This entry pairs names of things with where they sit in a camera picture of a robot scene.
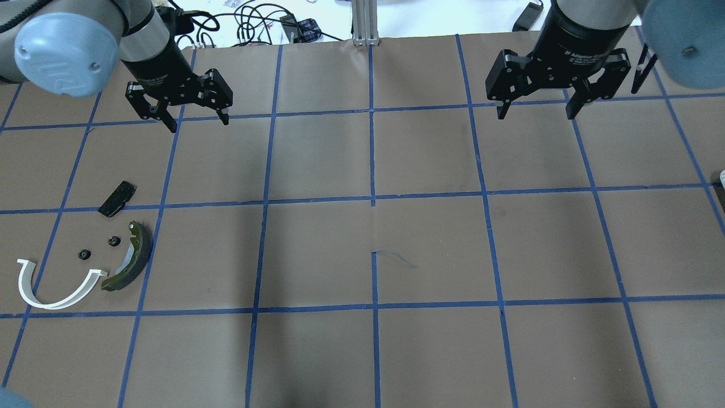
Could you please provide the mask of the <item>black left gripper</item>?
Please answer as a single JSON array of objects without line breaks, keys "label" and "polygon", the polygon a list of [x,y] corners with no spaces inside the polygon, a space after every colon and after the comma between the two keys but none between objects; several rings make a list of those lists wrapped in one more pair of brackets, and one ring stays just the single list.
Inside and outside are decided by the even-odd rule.
[{"label": "black left gripper", "polygon": [[168,107],[196,104],[212,109],[223,125],[228,126],[232,88],[215,68],[203,75],[195,74],[173,40],[148,60],[122,63],[134,77],[127,83],[125,98],[140,119],[160,121],[169,132],[175,133],[178,121],[168,112]]}]

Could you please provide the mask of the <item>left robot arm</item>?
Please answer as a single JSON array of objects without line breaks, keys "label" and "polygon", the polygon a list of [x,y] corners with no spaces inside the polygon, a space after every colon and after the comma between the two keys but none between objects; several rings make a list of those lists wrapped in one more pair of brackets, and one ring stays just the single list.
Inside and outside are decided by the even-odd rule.
[{"label": "left robot arm", "polygon": [[86,97],[101,92],[122,63],[134,78],[125,98],[140,119],[175,132],[168,108],[196,104],[227,125],[232,89],[215,68],[194,73],[174,42],[191,33],[197,16],[212,19],[152,1],[2,2],[2,83]]}]

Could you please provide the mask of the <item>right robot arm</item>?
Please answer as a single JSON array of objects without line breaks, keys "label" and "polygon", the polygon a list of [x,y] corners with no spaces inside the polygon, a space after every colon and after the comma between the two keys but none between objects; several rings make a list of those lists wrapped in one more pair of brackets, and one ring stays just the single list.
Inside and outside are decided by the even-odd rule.
[{"label": "right robot arm", "polygon": [[553,1],[529,54],[500,51],[485,81],[503,119],[538,90],[573,90],[565,111],[609,100],[635,70],[637,92],[655,63],[681,86],[723,87],[722,1]]}]

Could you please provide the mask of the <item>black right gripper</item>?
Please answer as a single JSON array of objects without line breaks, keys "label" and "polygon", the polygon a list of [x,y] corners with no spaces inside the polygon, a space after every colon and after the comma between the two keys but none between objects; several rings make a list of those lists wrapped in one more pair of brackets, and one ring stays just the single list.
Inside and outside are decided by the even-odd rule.
[{"label": "black right gripper", "polygon": [[618,43],[632,23],[630,6],[552,6],[533,50],[500,51],[485,81],[499,120],[511,103],[538,90],[574,91],[565,113],[574,120],[595,100],[609,100],[632,68]]}]

